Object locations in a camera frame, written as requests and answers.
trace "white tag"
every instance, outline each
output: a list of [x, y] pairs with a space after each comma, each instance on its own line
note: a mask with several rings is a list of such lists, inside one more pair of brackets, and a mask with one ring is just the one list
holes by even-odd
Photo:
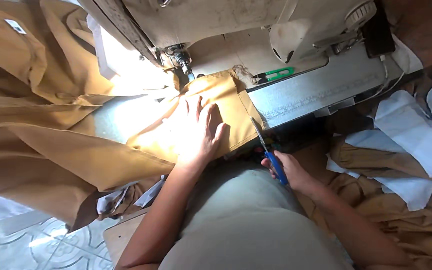
[[9, 19], [4, 19], [10, 26], [12, 29], [14, 29], [16, 32], [20, 33], [20, 34], [26, 34], [26, 32], [23, 30], [23, 28], [21, 26], [19, 26], [19, 24], [13, 20], [9, 20]]

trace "scissor blade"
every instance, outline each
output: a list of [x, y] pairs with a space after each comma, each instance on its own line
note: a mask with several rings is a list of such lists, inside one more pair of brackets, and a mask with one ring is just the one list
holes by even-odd
[[266, 148], [265, 141], [263, 140], [263, 136], [261, 135], [261, 132], [259, 131], [259, 127], [256, 124], [256, 121], [253, 117], [251, 117], [251, 122], [252, 122], [252, 125], [254, 126], [254, 128], [256, 129], [256, 133], [258, 134], [259, 141], [261, 142], [262, 147], [264, 148], [265, 152], [267, 152], [268, 149]]

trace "scissors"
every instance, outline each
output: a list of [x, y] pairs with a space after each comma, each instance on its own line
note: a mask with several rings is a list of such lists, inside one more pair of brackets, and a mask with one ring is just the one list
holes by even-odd
[[256, 124], [256, 121], [253, 117], [251, 117], [251, 122], [252, 122], [252, 125], [254, 126], [254, 128], [256, 129], [256, 133], [258, 134], [259, 140], [261, 141], [262, 147], [264, 148], [264, 155], [266, 156], [267, 159], [269, 159], [269, 162], [271, 163], [271, 169], [273, 170], [273, 173], [275, 174], [276, 179], [278, 179], [282, 185], [287, 185], [288, 179], [287, 179], [286, 175], [284, 174], [283, 169], [279, 165], [279, 162], [276, 159], [276, 156], [274, 156], [273, 153], [269, 152], [268, 149], [266, 148], [266, 144], [265, 144], [265, 141], [263, 140], [263, 136], [261, 136], [261, 132], [259, 131], [259, 127]]

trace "tiled floor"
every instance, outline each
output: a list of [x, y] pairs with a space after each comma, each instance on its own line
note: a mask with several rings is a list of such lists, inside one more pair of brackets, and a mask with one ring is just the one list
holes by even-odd
[[0, 270], [111, 270], [103, 231], [116, 223], [106, 218], [66, 233], [51, 218], [11, 235], [0, 229]]

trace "hand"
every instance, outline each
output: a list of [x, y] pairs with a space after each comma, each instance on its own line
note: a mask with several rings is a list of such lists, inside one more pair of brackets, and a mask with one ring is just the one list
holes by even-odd
[[201, 96], [192, 97], [195, 102], [188, 103], [181, 100], [178, 110], [182, 114], [182, 120], [178, 123], [181, 131], [176, 145], [179, 154], [177, 162], [183, 166], [198, 167], [204, 169], [213, 159], [218, 148], [226, 124], [221, 122], [218, 106], [210, 103], [201, 105]]
[[[274, 156], [281, 162], [283, 171], [289, 182], [289, 186], [296, 191], [304, 193], [306, 189], [312, 186], [318, 181], [309, 175], [309, 173], [301, 167], [300, 163], [294, 156], [290, 154], [281, 153], [274, 150]], [[273, 179], [276, 179], [276, 175], [272, 169], [271, 162], [269, 159], [265, 158], [261, 161], [261, 165], [268, 168], [271, 172]]]

